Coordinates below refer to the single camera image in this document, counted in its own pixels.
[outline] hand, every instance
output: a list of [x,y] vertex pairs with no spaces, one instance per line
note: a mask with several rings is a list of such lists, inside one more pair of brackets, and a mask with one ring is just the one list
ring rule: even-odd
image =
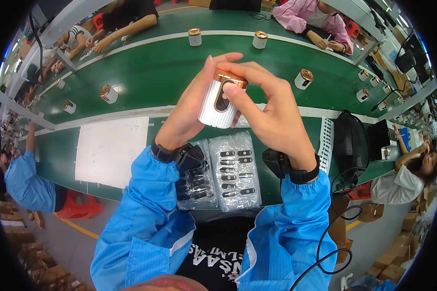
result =
[[295,170],[314,170],[317,165],[314,148],[304,129],[291,85],[255,62],[221,63],[217,67],[245,77],[264,91],[268,102],[264,111],[261,111],[237,85],[227,83],[223,87],[227,98],[245,115],[262,143],[287,154]]
[[207,58],[204,68],[181,94],[175,109],[160,128],[156,137],[156,144],[173,151],[185,145],[188,140],[195,137],[204,128],[204,124],[198,120],[198,117],[217,63],[237,61],[242,57],[243,55],[240,53],[227,53],[215,58],[211,56]]
[[425,141],[418,147],[418,152],[420,154],[428,154],[431,150],[431,142],[429,140]]
[[327,44],[325,43],[325,39],[321,38],[314,31],[309,30],[308,34],[306,34],[306,36],[312,41],[312,43],[314,43],[315,45],[317,45],[321,49],[326,49],[327,48]]
[[34,122],[30,121],[29,124],[27,125],[27,129],[29,131],[29,134],[34,134],[36,132],[36,128],[34,126]]
[[115,41],[114,38],[112,38],[111,35],[107,36],[106,38],[99,41],[97,46],[94,49],[94,52],[96,53],[102,53],[106,48],[109,47],[110,44],[112,44]]
[[341,51],[343,51],[343,49],[344,49],[343,44],[338,43],[338,42],[336,42],[336,41],[334,41],[334,40],[330,40],[330,41],[328,42],[328,45],[327,45],[327,46],[328,46],[329,48],[331,48],[332,50],[337,51],[337,52],[341,52]]
[[398,130],[398,127],[396,126],[396,123],[393,124],[393,128],[395,129],[395,135],[399,136],[400,135],[400,131]]
[[92,48],[94,46],[94,40],[93,38],[89,38],[88,40],[86,40],[86,47],[88,49]]

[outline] mesh bag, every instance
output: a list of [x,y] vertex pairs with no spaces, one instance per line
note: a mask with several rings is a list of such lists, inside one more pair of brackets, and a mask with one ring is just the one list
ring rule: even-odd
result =
[[361,120],[348,110],[343,110],[335,120],[334,132],[332,155],[342,177],[342,183],[337,186],[340,190],[357,184],[358,177],[369,165],[370,146]]

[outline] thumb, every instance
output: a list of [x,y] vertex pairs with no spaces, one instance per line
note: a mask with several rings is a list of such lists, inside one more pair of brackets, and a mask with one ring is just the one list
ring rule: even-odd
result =
[[250,99],[248,94],[236,84],[229,82],[223,84],[223,91],[228,97],[228,100],[246,117],[250,125],[256,125],[266,118],[266,114],[262,112]]

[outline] white paper sheet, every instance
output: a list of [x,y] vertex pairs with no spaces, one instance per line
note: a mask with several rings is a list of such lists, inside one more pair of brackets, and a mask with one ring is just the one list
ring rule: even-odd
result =
[[322,117],[320,125],[320,145],[319,152],[319,168],[326,172],[330,171],[330,161],[332,160],[332,148],[334,143],[334,123],[332,120]]
[[75,180],[125,188],[131,164],[146,147],[148,126],[147,116],[81,126]]

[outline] white cylindrical device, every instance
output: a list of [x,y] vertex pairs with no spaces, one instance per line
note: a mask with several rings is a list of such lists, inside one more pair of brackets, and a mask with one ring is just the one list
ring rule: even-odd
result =
[[115,91],[110,85],[104,85],[100,91],[99,96],[104,99],[108,104],[115,103],[118,99],[118,92]]
[[388,92],[390,92],[391,90],[392,90],[392,88],[390,87],[389,84],[387,84],[387,85],[384,86],[384,93],[388,93]]
[[263,31],[256,31],[256,32],[254,32],[254,38],[252,39],[252,45],[256,49],[263,49],[266,47],[267,38],[268,38],[267,33],[263,32]]
[[70,99],[66,99],[63,104],[63,110],[73,114],[76,110],[76,104],[73,101],[70,101]]
[[356,93],[356,98],[358,98],[359,102],[364,102],[369,98],[369,92],[366,88],[362,88]]
[[245,78],[217,69],[199,113],[198,120],[203,124],[220,129],[227,129],[232,125],[238,109],[226,98],[223,92],[225,83],[235,83],[243,91],[246,91],[248,85]]
[[379,108],[379,110],[380,111],[382,111],[382,110],[384,110],[385,108],[387,108],[388,106],[387,106],[387,102],[384,100],[384,101],[382,101],[378,106],[377,106],[377,108]]
[[298,73],[296,78],[294,79],[294,85],[301,90],[306,90],[309,84],[314,80],[314,76],[311,71],[306,69],[302,69],[301,72]]
[[202,44],[201,30],[199,28],[191,28],[188,30],[188,39],[190,46],[197,47]]
[[366,71],[366,69],[363,69],[360,73],[358,73],[358,77],[364,82],[367,80],[367,78],[369,78],[369,73]]
[[380,83],[379,78],[377,78],[376,76],[374,76],[371,80],[370,80],[370,84],[375,87]]
[[63,87],[65,86],[65,81],[62,80],[62,79],[60,79],[60,78],[58,78],[58,80],[57,80],[57,82],[55,83],[55,85],[56,85],[58,88],[63,89]]

